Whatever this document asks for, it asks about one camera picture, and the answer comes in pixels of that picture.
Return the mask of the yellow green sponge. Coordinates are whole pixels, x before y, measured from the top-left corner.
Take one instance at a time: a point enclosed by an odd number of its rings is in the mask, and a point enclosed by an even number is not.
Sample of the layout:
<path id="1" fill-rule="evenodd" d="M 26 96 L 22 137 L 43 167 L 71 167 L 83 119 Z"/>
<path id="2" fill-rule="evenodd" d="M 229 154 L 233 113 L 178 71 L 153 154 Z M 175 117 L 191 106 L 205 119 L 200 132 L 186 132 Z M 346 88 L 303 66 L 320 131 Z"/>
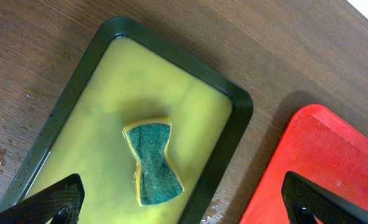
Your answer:
<path id="1" fill-rule="evenodd" d="M 128 124 L 123 135 L 136 161 L 136 198 L 141 207 L 168 202 L 184 191 L 178 171 L 169 157 L 172 122 L 167 117 Z"/>

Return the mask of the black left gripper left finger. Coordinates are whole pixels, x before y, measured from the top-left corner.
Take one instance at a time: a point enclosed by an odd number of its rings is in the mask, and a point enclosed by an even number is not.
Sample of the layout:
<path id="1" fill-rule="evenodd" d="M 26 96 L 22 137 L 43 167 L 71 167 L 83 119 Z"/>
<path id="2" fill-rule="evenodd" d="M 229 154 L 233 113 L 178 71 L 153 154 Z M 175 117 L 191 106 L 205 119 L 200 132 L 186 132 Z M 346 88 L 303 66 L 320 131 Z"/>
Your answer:
<path id="1" fill-rule="evenodd" d="M 78 174 L 72 174 L 0 213 L 0 224 L 77 224 L 85 198 Z"/>

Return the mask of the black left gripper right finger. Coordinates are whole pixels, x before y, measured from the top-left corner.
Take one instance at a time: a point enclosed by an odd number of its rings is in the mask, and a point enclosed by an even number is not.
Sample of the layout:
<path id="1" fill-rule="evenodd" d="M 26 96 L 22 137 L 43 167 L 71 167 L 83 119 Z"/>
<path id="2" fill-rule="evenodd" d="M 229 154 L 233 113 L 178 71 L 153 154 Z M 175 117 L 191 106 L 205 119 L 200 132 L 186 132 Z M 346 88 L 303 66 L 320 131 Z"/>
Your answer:
<path id="1" fill-rule="evenodd" d="M 281 188 L 290 223 L 368 224 L 368 211 L 293 171 Z"/>

